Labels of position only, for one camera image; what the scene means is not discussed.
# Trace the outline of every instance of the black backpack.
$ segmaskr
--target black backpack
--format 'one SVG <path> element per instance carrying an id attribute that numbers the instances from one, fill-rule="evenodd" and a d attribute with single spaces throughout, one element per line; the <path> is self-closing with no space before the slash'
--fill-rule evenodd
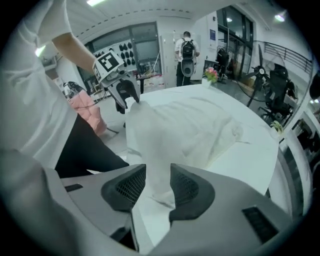
<path id="1" fill-rule="evenodd" d="M 193 40 L 186 41 L 183 38 L 183 43 L 181 45 L 181 55 L 183 59 L 192 59 L 194 56 L 195 45 L 193 44 Z"/>

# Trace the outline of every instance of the black vent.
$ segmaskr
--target black vent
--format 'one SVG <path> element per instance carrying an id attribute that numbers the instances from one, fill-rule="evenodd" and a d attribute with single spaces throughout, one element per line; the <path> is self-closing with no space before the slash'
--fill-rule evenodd
<path id="1" fill-rule="evenodd" d="M 171 172 L 170 185 L 174 191 L 176 207 L 190 202 L 198 195 L 199 192 L 198 184 L 181 172 Z"/>
<path id="2" fill-rule="evenodd" d="M 145 182 L 146 172 L 143 169 L 141 169 L 137 171 L 135 174 L 131 175 L 130 177 L 119 182 L 115 189 L 121 195 L 127 198 L 131 202 L 131 205 L 133 207 L 138 201 L 138 198 L 142 190 L 144 190 L 146 184 Z"/>
<path id="3" fill-rule="evenodd" d="M 113 210 L 129 213 L 145 185 L 146 165 L 140 164 L 105 183 L 101 188 L 101 195 Z"/>
<path id="4" fill-rule="evenodd" d="M 263 244 L 278 233 L 256 206 L 243 209 L 242 212 Z"/>

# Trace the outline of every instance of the white wall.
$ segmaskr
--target white wall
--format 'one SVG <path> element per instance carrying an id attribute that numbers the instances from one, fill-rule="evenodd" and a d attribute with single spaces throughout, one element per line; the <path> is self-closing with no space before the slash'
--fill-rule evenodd
<path id="1" fill-rule="evenodd" d="M 59 75 L 59 78 L 61 78 L 64 83 L 73 81 L 86 90 L 85 84 L 81 79 L 77 66 L 65 57 L 62 57 L 58 60 L 55 70 Z"/>
<path id="2" fill-rule="evenodd" d="M 182 35 L 184 31 L 189 31 L 191 37 L 194 39 L 196 39 L 197 36 L 200 36 L 199 40 L 197 40 L 200 48 L 200 56 L 197 58 L 196 74 L 192 76 L 192 79 L 194 80 L 200 80 L 202 78 L 205 60 L 215 61 L 217 57 L 218 21 L 217 19 L 213 21 L 213 17 L 217 18 L 217 13 L 215 11 L 196 21 L 188 18 L 167 16 L 160 16 L 156 20 L 159 40 L 162 35 L 168 33 Z M 210 29 L 215 31 L 216 41 L 210 40 Z M 160 42 L 159 45 L 160 50 L 162 50 L 162 44 Z"/>
<path id="3" fill-rule="evenodd" d="M 215 31 L 215 41 L 210 39 L 210 30 Z M 215 61 L 217 58 L 218 47 L 218 19 L 217 12 L 214 11 L 207 16 L 198 19 L 191 31 L 200 35 L 200 56 L 197 58 L 196 75 L 192 79 L 202 79 L 205 60 Z"/>

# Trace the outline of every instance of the round table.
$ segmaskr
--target round table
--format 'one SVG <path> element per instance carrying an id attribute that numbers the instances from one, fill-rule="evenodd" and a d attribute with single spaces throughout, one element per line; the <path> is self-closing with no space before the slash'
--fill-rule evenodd
<path id="1" fill-rule="evenodd" d="M 190 97 L 204 98 L 230 113 L 243 128 L 242 141 L 236 142 L 207 169 L 209 172 L 241 180 L 261 194 L 265 194 L 274 173 L 278 141 L 270 135 L 270 127 L 251 109 L 233 97 L 210 86 L 204 79 L 202 84 L 168 88 L 142 94 L 141 101 L 151 107 L 165 105 Z M 133 98 L 127 98 L 130 112 Z M 135 138 L 134 128 L 126 128 L 128 147 L 127 161 L 130 165 L 143 163 Z M 169 212 L 171 209 L 155 202 L 150 197 L 150 187 L 146 183 L 140 198 L 132 210 L 136 238 L 140 252 L 146 254 L 158 244 L 170 229 Z"/>

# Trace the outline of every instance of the floor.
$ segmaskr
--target floor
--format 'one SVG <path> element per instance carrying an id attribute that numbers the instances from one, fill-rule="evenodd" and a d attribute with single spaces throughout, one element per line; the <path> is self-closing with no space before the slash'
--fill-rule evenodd
<path id="1" fill-rule="evenodd" d="M 230 95 L 231 97 L 237 99 L 238 101 L 240 101 L 241 103 L 243 103 L 244 105 L 247 105 L 247 103 L 250 100 L 250 97 L 247 96 L 241 89 L 240 86 L 237 84 L 237 82 L 235 81 L 231 81 L 231 80 L 225 80 L 224 83 L 219 83 L 217 82 L 215 84 L 215 87 L 218 88 L 219 90 L 223 91 L 224 93 Z M 261 115 L 262 112 L 261 110 L 259 111 L 258 108 L 259 107 L 266 107 L 266 104 L 264 102 L 259 102 L 256 100 L 253 100 L 249 106 L 249 108 L 255 112 L 257 115 Z"/>
<path id="2" fill-rule="evenodd" d="M 100 138 L 114 153 L 127 158 L 126 129 L 124 128 L 125 115 L 117 112 L 115 100 L 112 97 L 104 99 L 97 104 L 100 107 L 102 119 L 108 129 L 118 132 L 118 134 L 106 130 Z"/>

